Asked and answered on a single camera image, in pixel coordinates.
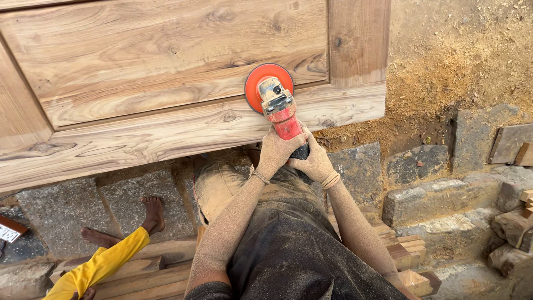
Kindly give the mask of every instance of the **sawdust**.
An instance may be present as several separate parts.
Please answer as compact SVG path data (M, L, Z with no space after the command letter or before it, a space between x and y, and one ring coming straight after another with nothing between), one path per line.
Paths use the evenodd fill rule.
M427 136L452 145L458 109L506 102L532 115L533 2L514 5L393 2L385 116L315 137L329 152L378 140L384 160Z

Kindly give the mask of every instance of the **sanding disc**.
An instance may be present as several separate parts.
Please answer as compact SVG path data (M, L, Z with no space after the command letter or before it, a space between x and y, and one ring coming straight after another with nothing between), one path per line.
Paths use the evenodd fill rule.
M258 113L263 113L263 107L261 107L261 96L259 96L259 91L257 86L262 82L266 77L277 77L284 89L289 90L291 94L294 93L294 82L291 78L289 72L285 70L282 66L272 63L266 63L255 67L246 78L246 83L244 85L244 96L248 101L248 104L256 110Z

